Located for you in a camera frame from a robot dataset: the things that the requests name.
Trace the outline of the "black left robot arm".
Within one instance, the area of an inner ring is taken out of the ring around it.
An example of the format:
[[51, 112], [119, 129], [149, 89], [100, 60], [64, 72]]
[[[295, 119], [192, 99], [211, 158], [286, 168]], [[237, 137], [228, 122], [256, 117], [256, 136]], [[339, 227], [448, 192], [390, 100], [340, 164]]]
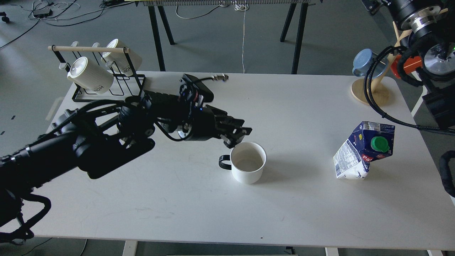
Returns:
[[34, 237], [32, 226], [50, 211], [49, 198], [33, 193], [52, 179], [79, 168], [98, 179], [151, 151], [159, 128], [172, 141], [222, 139], [233, 148], [252, 132], [204, 98], [145, 91], [123, 102], [97, 100], [65, 110], [49, 133], [1, 158], [1, 226], [16, 219], [19, 227], [2, 232], [1, 243], [17, 246]]

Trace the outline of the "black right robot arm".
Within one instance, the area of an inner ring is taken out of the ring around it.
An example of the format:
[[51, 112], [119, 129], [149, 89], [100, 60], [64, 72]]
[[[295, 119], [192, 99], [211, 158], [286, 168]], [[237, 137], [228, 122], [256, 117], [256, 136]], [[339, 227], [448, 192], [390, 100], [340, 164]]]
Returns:
[[[385, 6], [396, 29], [402, 34], [397, 46], [388, 46], [377, 56], [366, 59], [361, 87], [365, 100], [382, 118], [419, 131], [454, 135], [454, 1], [453, 0], [375, 0]], [[374, 99], [374, 72], [388, 56], [386, 68], [396, 62], [401, 80], [423, 87], [422, 100], [436, 127], [405, 123], [382, 110]]]

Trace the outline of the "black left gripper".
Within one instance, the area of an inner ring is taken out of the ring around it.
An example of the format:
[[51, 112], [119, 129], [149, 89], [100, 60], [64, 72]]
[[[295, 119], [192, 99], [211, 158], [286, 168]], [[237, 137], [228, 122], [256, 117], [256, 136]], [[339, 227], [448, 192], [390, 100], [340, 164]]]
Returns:
[[181, 128], [180, 138], [186, 141], [207, 141], [211, 138], [223, 140], [223, 144], [231, 149], [240, 144], [246, 135], [252, 133], [251, 127], [244, 127], [243, 119], [233, 118], [219, 108], [206, 105], [193, 113], [192, 123], [187, 132]]

